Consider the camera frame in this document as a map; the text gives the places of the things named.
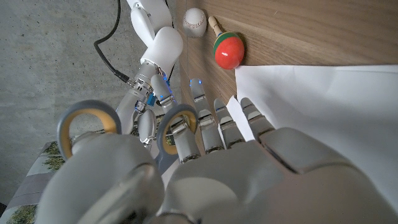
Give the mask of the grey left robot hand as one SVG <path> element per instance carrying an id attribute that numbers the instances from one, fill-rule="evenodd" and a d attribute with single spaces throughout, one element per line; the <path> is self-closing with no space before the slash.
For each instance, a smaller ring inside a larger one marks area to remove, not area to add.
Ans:
<path id="1" fill-rule="evenodd" d="M 292 128 L 241 107 L 246 141 L 221 100 L 210 113 L 199 80 L 195 106 L 178 104 L 160 75 L 150 84 L 175 145 L 154 160 L 123 135 L 100 101 L 69 108 L 58 125 L 66 161 L 46 186 L 37 223 L 396 223 L 397 212 L 350 160 Z"/>

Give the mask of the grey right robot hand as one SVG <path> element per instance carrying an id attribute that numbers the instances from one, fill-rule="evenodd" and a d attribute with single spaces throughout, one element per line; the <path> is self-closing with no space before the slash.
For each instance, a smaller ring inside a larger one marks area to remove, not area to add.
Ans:
<path id="1" fill-rule="evenodd" d="M 124 81 L 131 87 L 121 100 L 116 112 L 121 121 L 122 134 L 131 134 L 135 120 L 140 141 L 150 147 L 155 138 L 156 117 L 147 109 L 147 100 L 153 93 L 150 79 L 158 74 L 157 67 L 144 62 L 134 78 L 124 76 Z"/>

